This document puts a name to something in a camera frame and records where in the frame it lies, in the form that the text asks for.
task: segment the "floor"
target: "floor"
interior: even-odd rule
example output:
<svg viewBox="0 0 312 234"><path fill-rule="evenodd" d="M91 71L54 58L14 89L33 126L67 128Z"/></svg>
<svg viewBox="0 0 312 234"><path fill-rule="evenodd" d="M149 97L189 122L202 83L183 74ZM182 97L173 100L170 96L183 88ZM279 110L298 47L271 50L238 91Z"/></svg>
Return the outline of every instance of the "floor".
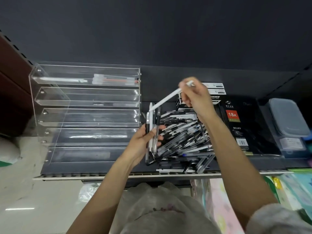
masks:
<svg viewBox="0 0 312 234"><path fill-rule="evenodd" d="M18 141L22 159L0 168L0 230L2 234L65 233L86 203L78 200L81 181L33 181L44 157L37 137ZM183 189L190 195L190 189Z"/></svg>

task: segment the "fingernail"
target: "fingernail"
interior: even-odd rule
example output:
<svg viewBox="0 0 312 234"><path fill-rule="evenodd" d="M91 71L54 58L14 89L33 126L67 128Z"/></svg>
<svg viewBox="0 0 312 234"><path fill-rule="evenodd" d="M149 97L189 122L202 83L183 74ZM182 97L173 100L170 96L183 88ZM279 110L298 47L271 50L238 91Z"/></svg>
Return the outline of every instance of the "fingernail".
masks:
<svg viewBox="0 0 312 234"><path fill-rule="evenodd" d="M181 88L181 87L183 87L183 86L185 86L186 84L185 84L185 82L184 81L181 81L180 83L179 83L179 87Z"/></svg>

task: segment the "red label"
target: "red label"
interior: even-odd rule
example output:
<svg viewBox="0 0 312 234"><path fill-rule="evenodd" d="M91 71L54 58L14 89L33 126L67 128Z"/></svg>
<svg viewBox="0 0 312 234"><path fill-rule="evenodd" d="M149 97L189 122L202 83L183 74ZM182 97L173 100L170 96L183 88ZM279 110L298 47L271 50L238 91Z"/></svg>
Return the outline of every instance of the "red label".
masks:
<svg viewBox="0 0 312 234"><path fill-rule="evenodd" d="M227 112L229 121L240 122L237 111L235 110L225 110L225 111Z"/></svg>

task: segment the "person's right arm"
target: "person's right arm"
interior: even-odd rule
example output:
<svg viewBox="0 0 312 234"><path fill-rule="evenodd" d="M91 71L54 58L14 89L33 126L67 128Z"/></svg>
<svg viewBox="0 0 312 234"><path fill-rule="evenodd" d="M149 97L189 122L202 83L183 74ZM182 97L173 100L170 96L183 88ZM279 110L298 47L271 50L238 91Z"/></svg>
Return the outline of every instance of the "person's right arm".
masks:
<svg viewBox="0 0 312 234"><path fill-rule="evenodd" d="M194 81L192 87L186 85L190 80ZM179 87L183 91L182 100L193 107L208 131L228 198L245 229L255 211L277 200L217 115L207 88L194 77L184 79Z"/></svg>

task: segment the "acrylic pen rack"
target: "acrylic pen rack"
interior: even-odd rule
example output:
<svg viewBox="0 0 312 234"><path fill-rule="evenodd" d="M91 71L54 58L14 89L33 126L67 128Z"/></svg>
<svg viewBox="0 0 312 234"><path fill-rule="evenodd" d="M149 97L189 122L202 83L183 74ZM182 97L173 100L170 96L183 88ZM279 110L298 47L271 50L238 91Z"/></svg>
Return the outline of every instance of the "acrylic pen rack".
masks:
<svg viewBox="0 0 312 234"><path fill-rule="evenodd" d="M141 126L140 68L36 64L29 75L45 164L113 163Z"/></svg>

